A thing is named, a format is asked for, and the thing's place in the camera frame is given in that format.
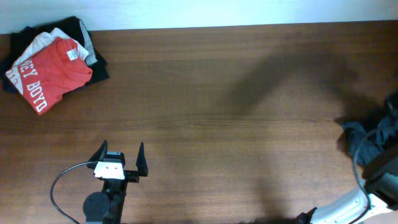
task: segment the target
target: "wood grain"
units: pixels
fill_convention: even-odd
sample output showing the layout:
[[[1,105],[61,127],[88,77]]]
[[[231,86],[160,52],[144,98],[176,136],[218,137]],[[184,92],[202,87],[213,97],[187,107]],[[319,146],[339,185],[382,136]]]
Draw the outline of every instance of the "wood grain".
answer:
[[[336,119],[365,116],[398,85],[398,22],[93,32],[111,78],[37,116],[0,92],[0,223],[68,223],[49,188],[104,139],[148,178],[124,223],[238,223],[295,217],[355,187]],[[9,51],[0,36],[1,57]],[[86,168],[55,200],[84,221],[102,183]],[[397,213],[367,223],[394,223]]]

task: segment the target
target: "black cable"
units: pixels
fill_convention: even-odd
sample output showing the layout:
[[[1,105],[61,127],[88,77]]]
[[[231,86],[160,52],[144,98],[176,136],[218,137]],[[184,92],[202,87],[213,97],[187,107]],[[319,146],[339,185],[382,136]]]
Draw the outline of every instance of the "black cable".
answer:
[[[366,196],[367,203],[366,203],[366,209],[365,209],[365,211],[363,211],[363,213],[361,213],[356,219],[354,219],[353,221],[351,221],[349,224],[354,224],[355,222],[357,222],[357,221],[359,221],[360,219],[362,219],[362,218],[365,216],[365,214],[367,214],[367,212],[371,209],[371,206],[372,206],[371,198],[370,198],[368,192],[366,191],[364,185],[363,185],[362,182],[361,182],[361,178],[359,177],[359,174],[358,174],[358,167],[357,167],[357,164],[356,164],[356,163],[358,162],[358,155],[359,155],[359,152],[360,152],[360,150],[361,150],[361,146],[365,143],[365,141],[368,140],[368,138],[369,138],[370,136],[372,136],[373,134],[377,134],[377,133],[380,132],[380,131],[385,131],[385,130],[395,130],[395,131],[398,131],[398,127],[377,128],[377,129],[374,129],[374,130],[368,132],[368,133],[365,135],[365,137],[363,137],[362,140],[359,142],[359,144],[358,144],[358,146],[357,146],[357,148],[356,148],[356,150],[355,150],[354,159],[353,159],[353,170],[354,170],[354,175],[355,175],[355,179],[356,179],[356,183],[358,184],[358,187],[362,190],[362,192],[363,192],[363,193],[365,194],[365,196]]]
[[[53,197],[53,193],[52,193],[52,192],[53,192],[53,190],[54,190],[55,184],[57,183],[57,181],[59,180],[59,178],[61,178],[64,174],[66,174],[67,172],[69,172],[70,170],[72,170],[72,169],[74,169],[74,168],[76,168],[76,167],[80,167],[80,166],[87,165],[87,164],[94,164],[94,163],[96,163],[96,162],[82,162],[82,163],[80,163],[80,164],[77,164],[77,165],[74,165],[74,166],[72,166],[72,167],[67,168],[67,169],[64,170],[60,175],[58,175],[57,178],[55,178],[55,180],[52,182],[52,185],[51,185],[51,189],[50,189],[50,199],[51,199],[52,205],[54,205],[55,209],[57,209],[58,212],[60,212],[62,215],[66,216],[66,217],[69,218],[72,222],[74,222],[74,223],[76,223],[76,224],[79,224],[79,222],[76,221],[74,218],[70,217],[69,215],[67,215],[65,212],[63,212],[63,211],[61,210],[61,208],[58,207],[58,205],[57,205],[57,204],[55,203],[55,201],[54,201],[54,197]]]

